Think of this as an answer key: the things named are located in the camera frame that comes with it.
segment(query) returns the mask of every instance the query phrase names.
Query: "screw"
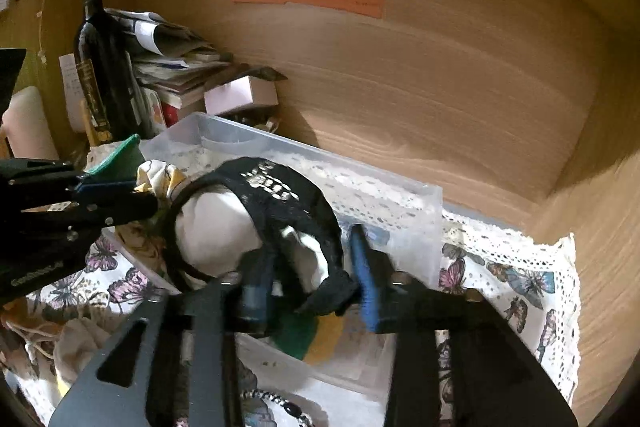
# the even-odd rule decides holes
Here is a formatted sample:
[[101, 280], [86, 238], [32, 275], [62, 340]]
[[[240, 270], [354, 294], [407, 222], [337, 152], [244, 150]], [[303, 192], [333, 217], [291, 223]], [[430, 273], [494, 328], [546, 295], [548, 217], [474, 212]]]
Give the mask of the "screw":
[[389, 280], [393, 285], [403, 286], [411, 283], [412, 277], [407, 272], [396, 271], [391, 274]]
[[224, 285], [235, 286], [240, 283], [242, 280], [242, 276], [235, 271], [227, 272], [222, 277], [220, 277], [220, 283]]

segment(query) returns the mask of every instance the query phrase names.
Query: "white cloth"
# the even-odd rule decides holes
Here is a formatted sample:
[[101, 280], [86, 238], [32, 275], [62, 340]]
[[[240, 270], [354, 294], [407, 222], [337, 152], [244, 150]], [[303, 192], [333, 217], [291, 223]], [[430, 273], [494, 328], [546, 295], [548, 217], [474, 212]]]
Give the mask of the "white cloth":
[[86, 317], [66, 323], [53, 349], [58, 379], [70, 387], [95, 351], [104, 346], [108, 338], [109, 333]]
[[[282, 233], [304, 290], [313, 291], [328, 276], [318, 241], [291, 227]], [[182, 258], [214, 277], [236, 269], [244, 252], [262, 245], [242, 202], [224, 187], [207, 188], [187, 201], [175, 220], [175, 234]]]

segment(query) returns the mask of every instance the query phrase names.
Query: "green sponge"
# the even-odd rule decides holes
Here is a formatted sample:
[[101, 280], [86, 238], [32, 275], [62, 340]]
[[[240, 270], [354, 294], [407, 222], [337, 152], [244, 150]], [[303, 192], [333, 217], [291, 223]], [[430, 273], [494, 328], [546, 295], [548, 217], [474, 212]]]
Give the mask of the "green sponge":
[[145, 157], [138, 148], [139, 144], [140, 135], [132, 134], [99, 165], [86, 173], [91, 176], [92, 181], [96, 182], [135, 180], [138, 167], [145, 162]]

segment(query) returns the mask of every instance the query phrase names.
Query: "pink box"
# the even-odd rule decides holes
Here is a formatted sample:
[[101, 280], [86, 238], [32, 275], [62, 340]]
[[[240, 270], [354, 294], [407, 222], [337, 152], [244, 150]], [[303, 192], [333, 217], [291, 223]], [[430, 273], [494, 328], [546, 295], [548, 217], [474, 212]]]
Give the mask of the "pink box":
[[274, 82], [243, 76], [228, 84], [216, 86], [204, 94], [207, 114], [221, 115], [254, 107], [278, 105]]

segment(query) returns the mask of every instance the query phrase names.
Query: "black strap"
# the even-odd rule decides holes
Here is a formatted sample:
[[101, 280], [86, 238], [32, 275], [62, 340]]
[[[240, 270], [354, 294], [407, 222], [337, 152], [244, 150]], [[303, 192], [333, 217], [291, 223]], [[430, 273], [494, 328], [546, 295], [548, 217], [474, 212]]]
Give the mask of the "black strap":
[[189, 285], [180, 272], [194, 279], [209, 281], [211, 276], [188, 264], [180, 255], [175, 237], [175, 220], [182, 206], [198, 191], [215, 185], [229, 188], [242, 202], [254, 222], [263, 248], [280, 257], [281, 230], [287, 226], [316, 238], [328, 266], [328, 277], [298, 309], [313, 315], [326, 315], [344, 309], [357, 285], [342, 265], [340, 226], [322, 191], [293, 169], [265, 160], [242, 157], [223, 163], [218, 169], [194, 180], [180, 191], [164, 218], [167, 272], [181, 291]]

